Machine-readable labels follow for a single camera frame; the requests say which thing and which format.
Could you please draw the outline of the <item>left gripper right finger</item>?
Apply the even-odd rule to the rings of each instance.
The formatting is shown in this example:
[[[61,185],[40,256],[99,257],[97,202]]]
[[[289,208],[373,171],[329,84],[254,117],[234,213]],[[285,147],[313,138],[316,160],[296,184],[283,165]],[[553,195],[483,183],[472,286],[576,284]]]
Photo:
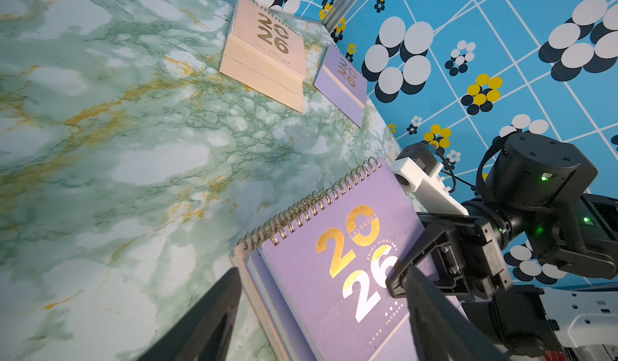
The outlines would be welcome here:
[[[417,268],[404,277],[419,360],[507,360]]]

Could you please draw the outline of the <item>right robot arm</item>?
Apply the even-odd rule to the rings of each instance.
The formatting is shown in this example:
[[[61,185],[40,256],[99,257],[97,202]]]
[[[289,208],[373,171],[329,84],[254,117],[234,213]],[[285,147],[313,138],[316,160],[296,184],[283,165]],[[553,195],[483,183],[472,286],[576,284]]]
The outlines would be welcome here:
[[[420,360],[617,357],[617,289],[514,285],[508,244],[525,234],[534,259],[586,278],[617,275],[617,201],[587,193],[597,168],[575,146],[531,132],[495,139],[460,203],[423,143],[391,166],[424,207],[423,231],[386,286],[405,298]]]

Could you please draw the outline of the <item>pink calendar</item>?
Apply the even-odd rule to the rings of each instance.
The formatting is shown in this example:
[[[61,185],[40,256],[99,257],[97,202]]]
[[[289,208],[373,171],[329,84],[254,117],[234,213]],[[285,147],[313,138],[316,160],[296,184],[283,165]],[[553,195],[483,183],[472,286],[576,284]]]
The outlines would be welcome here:
[[[274,316],[275,307],[272,303],[267,303],[267,299],[270,295],[266,290],[262,291],[258,287],[259,285],[264,285],[262,279],[258,275],[253,276],[249,271],[248,264],[250,263],[250,255],[253,252],[254,250],[249,244],[244,239],[241,239],[233,249],[230,255],[230,261],[233,267],[238,270],[243,291],[249,300],[254,314],[257,316],[262,330],[265,332],[276,359],[293,360],[288,349],[286,349],[283,337],[276,327]]]
[[[299,113],[305,110],[304,40],[254,0],[237,0],[220,72]]]

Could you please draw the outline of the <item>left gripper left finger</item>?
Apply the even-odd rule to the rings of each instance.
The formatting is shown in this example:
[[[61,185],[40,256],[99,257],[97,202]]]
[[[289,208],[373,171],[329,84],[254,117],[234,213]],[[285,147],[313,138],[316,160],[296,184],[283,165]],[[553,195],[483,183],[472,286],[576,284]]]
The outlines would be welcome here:
[[[141,360],[225,360],[241,297],[237,268],[225,275]]]

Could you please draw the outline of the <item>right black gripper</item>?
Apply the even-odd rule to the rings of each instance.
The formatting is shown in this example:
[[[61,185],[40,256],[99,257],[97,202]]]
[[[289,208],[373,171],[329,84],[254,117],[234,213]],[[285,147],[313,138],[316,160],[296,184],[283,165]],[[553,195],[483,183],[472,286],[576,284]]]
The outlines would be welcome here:
[[[386,280],[391,297],[405,297],[405,276],[428,260],[438,277],[434,285],[462,299],[470,322],[492,343],[515,356],[545,356],[563,349],[555,334],[559,326],[542,306],[542,290],[513,285],[498,227],[482,216],[419,219],[421,236]]]

